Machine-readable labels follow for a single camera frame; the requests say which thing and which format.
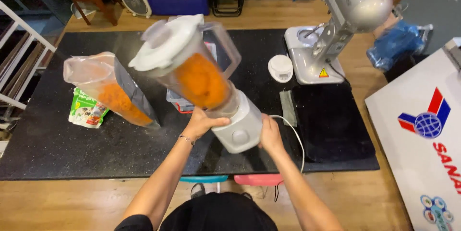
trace silver stand mixer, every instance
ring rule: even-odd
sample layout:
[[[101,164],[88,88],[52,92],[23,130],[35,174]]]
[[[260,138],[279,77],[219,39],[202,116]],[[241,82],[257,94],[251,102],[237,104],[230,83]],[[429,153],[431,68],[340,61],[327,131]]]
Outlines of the silver stand mixer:
[[[299,84],[341,83],[338,54],[355,33],[371,32],[392,10],[392,0],[324,0],[331,19],[318,26],[288,28],[285,42]]]

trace blender lid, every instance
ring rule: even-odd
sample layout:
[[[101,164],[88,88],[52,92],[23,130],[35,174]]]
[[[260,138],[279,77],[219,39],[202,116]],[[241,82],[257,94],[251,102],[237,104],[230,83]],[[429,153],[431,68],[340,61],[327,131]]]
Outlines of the blender lid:
[[[154,23],[142,34],[141,39],[145,42],[128,66],[137,71],[168,67],[202,22],[203,14],[197,14],[181,16],[167,23],[164,20]]]

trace green snack bag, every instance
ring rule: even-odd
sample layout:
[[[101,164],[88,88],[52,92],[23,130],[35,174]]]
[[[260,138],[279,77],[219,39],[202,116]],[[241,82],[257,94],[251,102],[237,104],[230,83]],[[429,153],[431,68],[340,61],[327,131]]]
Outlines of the green snack bag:
[[[102,117],[109,111],[104,105],[91,98],[82,90],[74,89],[69,122],[91,129],[99,128]]]

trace speckled black countertop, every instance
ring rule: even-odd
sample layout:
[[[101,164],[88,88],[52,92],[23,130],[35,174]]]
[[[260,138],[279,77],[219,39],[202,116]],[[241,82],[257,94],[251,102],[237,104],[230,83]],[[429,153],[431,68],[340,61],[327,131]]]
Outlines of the speckled black countertop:
[[[286,84],[274,81],[267,62],[274,55],[286,54],[285,30],[230,30],[229,33],[242,55],[242,62],[230,80],[262,112],[281,115],[279,92],[297,83],[294,77]],[[152,174],[189,119],[166,101],[165,88],[128,68],[157,112],[161,129],[137,127],[112,112],[104,117],[100,128],[88,129],[68,122],[74,86],[63,81],[63,61],[70,56],[110,51],[126,67],[142,44],[139,36],[139,32],[64,35],[0,159],[0,179],[132,178]],[[204,39],[214,42],[208,34]],[[227,61],[219,63],[226,66]],[[296,136],[281,122],[279,126],[287,152],[300,166],[301,149]],[[374,169],[379,169],[375,157],[304,166],[306,172]],[[209,131],[196,143],[183,174],[274,172],[277,172],[274,162],[262,149],[230,154]]]

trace yellow warning sticker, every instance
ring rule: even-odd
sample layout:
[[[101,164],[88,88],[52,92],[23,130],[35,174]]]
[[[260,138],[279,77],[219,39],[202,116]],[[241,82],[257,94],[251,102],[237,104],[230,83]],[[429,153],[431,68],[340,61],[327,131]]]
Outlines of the yellow warning sticker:
[[[322,71],[320,72],[319,77],[329,77],[329,75],[328,75],[328,74],[326,73],[326,71],[325,71],[325,68],[322,69]]]

